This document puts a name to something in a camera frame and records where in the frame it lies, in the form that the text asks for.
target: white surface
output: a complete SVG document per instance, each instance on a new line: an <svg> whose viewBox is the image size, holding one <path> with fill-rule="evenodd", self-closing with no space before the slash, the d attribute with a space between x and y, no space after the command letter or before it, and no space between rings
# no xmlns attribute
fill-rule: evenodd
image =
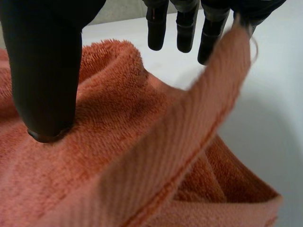
<svg viewBox="0 0 303 227"><path fill-rule="evenodd" d="M283 195L277 227L303 226L302 10L302 1L288 0L257 27L259 57L220 129L234 154ZM88 26L83 30L83 44L109 38L129 40L141 51L148 71L171 86L187 88L203 69L196 58L204 15L199 12L194 47L188 54L177 50L175 20L175 14L168 15L165 43L159 52L147 46L144 18ZM232 15L226 28L231 24Z"/></svg>

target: stitched seam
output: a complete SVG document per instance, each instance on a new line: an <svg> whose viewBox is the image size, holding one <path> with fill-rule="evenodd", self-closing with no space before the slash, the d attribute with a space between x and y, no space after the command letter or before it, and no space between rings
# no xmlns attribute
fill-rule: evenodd
<svg viewBox="0 0 303 227"><path fill-rule="evenodd" d="M143 223L143 220L148 216L148 214L153 213L159 206L160 202L163 201L163 199L165 199L165 197L168 195L168 193L172 190L173 188L173 184L174 181L176 179L179 178L179 176L181 175L182 171L188 167L188 165L192 162L192 160L197 156L197 154L201 151L201 148L209 141L209 139L211 138L211 136L214 133L215 128L218 127L218 125L221 123L221 118L223 116L226 115L226 113L228 112L228 110L230 110L233 106L233 103L235 102L236 97L238 96L238 92L237 94L232 98L232 104L225 107L224 109L221 110L221 112L218 114L217 118L215 119L209 133L205 136L204 139L201 140L201 143L199 145L198 148L194 149L193 154L187 159L187 161L185 162L185 164L179 168L178 172L176 175L174 175L171 180L169 182L167 182L163 188L155 195L153 196L152 199L150 199L149 202L147 202L147 204L145 206L143 206L141 209L139 209L136 214L134 214L132 217L130 217L122 226L126 227L128 225L131 224L131 222L136 219L137 216L140 215L140 213L143 213L143 216L141 218L139 218L139 220L137 221L137 223L135 223L134 225L139 225L141 223Z"/></svg>

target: terry cloth towel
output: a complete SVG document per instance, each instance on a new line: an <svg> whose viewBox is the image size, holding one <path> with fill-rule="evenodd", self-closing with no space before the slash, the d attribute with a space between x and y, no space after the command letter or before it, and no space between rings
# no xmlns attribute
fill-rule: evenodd
<svg viewBox="0 0 303 227"><path fill-rule="evenodd" d="M0 226L272 226L281 197L216 136L249 68L249 37L238 26L188 91L146 71L129 42L92 44L74 127L41 144L14 108L2 50Z"/></svg>

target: towel fabric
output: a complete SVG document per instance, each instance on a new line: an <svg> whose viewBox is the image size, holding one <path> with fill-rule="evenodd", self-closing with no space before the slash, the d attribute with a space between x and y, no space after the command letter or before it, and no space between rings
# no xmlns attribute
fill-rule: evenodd
<svg viewBox="0 0 303 227"><path fill-rule="evenodd" d="M83 49L74 127L41 144L14 108L1 50L0 226L272 226L281 197L216 136L249 68L239 26L189 91L147 72L129 42L92 44Z"/></svg>

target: robotic hand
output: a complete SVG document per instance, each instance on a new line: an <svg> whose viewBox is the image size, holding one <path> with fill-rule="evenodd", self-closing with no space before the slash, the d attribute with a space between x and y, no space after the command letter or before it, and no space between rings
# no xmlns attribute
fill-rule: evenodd
<svg viewBox="0 0 303 227"><path fill-rule="evenodd" d="M75 116L82 51L81 31L106 0L0 0L0 21L9 54L16 109L39 142L64 136ZM143 0L148 7L148 46L163 46L169 0ZM177 48L193 45L200 0L171 0L177 14ZM201 0L205 14L198 61L205 64L222 35L229 10L253 28L285 0Z"/></svg>
<svg viewBox="0 0 303 227"><path fill-rule="evenodd" d="M158 51L163 46L166 14L169 0L143 0L147 6L148 46ZM170 0L178 11L177 48L190 52L195 35L197 12L200 0ZM221 37L230 9L241 15L243 25L250 24L254 31L272 11L286 0L201 0L205 21L198 52L198 62L205 65L214 44Z"/></svg>

